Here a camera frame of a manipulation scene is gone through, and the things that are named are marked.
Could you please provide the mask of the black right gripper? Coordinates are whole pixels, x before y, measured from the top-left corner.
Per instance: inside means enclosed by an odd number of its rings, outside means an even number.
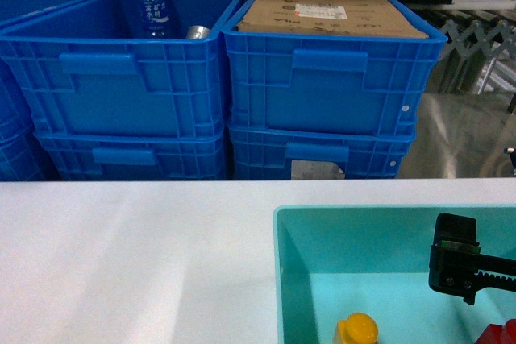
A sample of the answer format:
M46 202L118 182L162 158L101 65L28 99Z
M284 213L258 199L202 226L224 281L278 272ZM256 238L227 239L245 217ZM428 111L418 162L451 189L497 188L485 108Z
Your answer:
M515 261L481 254L476 219L440 213L435 221L428 284L436 292L474 305L485 288L515 291Z

